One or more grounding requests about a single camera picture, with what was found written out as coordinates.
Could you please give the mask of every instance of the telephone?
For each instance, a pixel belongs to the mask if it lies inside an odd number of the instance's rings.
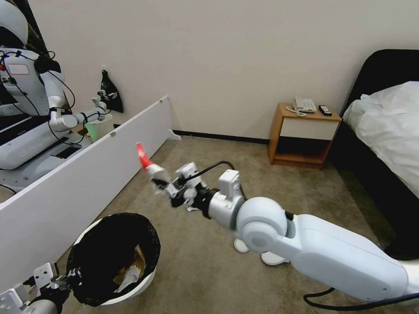
[[[286,109],[301,117],[306,116],[307,113],[315,113],[317,111],[316,105],[311,99],[303,99],[300,96],[295,96],[292,107],[287,106]]]

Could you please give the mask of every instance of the wooden nightstand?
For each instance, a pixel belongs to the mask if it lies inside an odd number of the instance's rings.
[[[329,108],[331,116],[319,110],[299,117],[280,102],[271,130],[271,164],[322,169],[341,118]]]

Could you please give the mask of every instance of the black bag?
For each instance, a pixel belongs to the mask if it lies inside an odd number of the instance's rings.
[[[121,292],[113,281],[136,246],[144,254],[144,274]],[[160,241],[150,221],[140,214],[120,213],[104,217],[75,244],[67,260],[67,273],[80,272],[80,278],[71,283],[74,296],[80,303],[93,307],[123,296],[151,274],[160,255]]]
[[[124,106],[122,104],[121,95],[115,84],[110,80],[106,70],[102,70],[102,83],[100,84],[100,89],[105,90],[106,95],[116,93],[117,96],[109,101],[107,108],[112,111],[123,113]]]

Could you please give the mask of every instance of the white board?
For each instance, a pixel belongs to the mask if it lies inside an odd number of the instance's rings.
[[[56,261],[140,170],[172,128],[163,97],[112,133],[0,204],[0,292]]]

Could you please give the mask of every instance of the trash can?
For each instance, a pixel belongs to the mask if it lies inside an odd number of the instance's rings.
[[[120,213],[91,224],[76,240],[67,261],[67,273],[80,303],[93,307],[134,297],[152,282],[160,241],[150,221],[140,214]]]
[[[108,113],[102,121],[94,120],[86,123],[87,131],[93,142],[113,131],[112,115]]]

